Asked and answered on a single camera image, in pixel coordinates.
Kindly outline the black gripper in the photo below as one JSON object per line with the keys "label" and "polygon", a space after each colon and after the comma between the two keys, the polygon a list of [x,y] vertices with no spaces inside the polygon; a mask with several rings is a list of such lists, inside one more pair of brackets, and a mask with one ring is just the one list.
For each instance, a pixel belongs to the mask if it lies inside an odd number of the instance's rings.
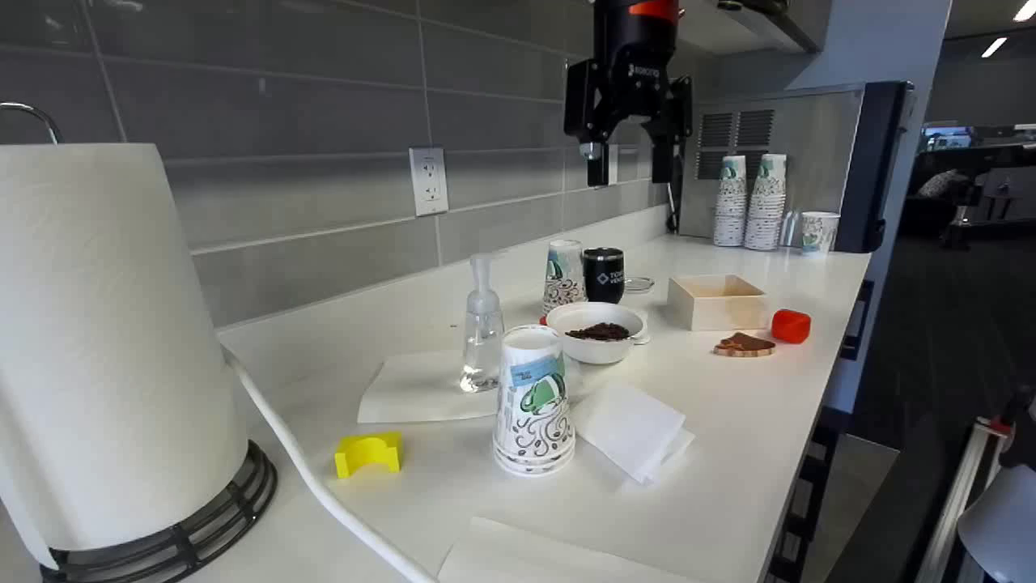
{"label": "black gripper", "polygon": [[586,184],[610,184],[604,139],[627,118],[652,137],[652,182],[672,182],[689,132],[689,83],[668,73],[681,17],[681,0],[591,0],[591,55],[568,68],[564,107],[564,132],[582,141]]}

